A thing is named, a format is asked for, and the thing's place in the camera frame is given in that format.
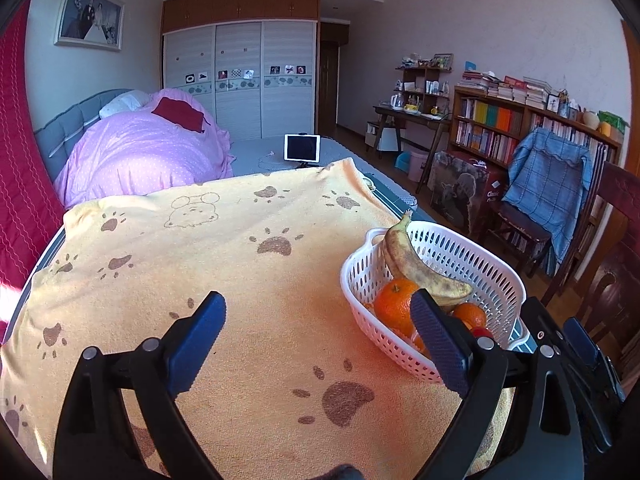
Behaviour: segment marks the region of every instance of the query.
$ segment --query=white box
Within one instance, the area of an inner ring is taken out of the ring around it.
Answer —
[[[373,123],[367,123],[367,133],[364,136],[364,142],[367,146],[371,146],[376,142],[376,130],[378,127]],[[400,128],[400,137],[404,139],[406,135],[406,130],[404,128]],[[380,138],[380,145],[378,146],[379,152],[397,152],[398,150],[398,140],[396,139],[396,129],[395,128],[384,128],[382,130],[382,137]]]

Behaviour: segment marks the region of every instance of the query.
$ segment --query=white wall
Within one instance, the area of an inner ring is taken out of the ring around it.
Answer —
[[[402,56],[454,54],[451,89],[466,60],[503,78],[532,76],[593,110],[630,120],[631,83],[620,14],[610,0],[386,0],[351,19],[341,49],[338,123],[362,132],[388,100]],[[431,133],[412,125],[412,138]]]
[[[62,0],[31,0],[26,38],[27,97],[34,129],[112,88],[160,88],[161,0],[125,4],[122,50],[54,45]]]

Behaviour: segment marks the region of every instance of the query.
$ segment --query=white plastic basket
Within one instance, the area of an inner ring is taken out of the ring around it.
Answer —
[[[520,320],[523,333],[510,342],[520,306],[526,298],[522,280],[510,266],[468,238],[432,222],[411,222],[407,232],[418,256],[431,269],[474,286],[468,301],[484,309],[487,328],[498,345],[511,350],[529,338],[529,331]],[[340,271],[342,293],[360,329],[384,353],[419,379],[441,383],[430,359],[391,332],[364,307],[364,303],[373,303],[378,291],[393,279],[385,265],[380,242],[372,243],[375,237],[385,233],[384,228],[368,231],[364,245],[347,258]]]

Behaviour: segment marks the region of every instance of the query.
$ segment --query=white pillow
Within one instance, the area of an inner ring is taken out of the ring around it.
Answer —
[[[151,96],[141,90],[124,92],[124,94],[114,97],[100,109],[100,118],[105,119],[120,112],[135,112],[149,101],[151,101]]]

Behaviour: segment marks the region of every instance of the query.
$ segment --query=gray upholstered headboard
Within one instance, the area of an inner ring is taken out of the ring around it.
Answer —
[[[100,108],[117,95],[128,91],[119,88],[91,96],[81,103],[73,105],[66,112],[62,112],[35,133],[40,156],[44,160],[52,182],[65,167],[66,160],[76,142],[81,139],[87,128],[100,120],[100,115],[98,115]]]

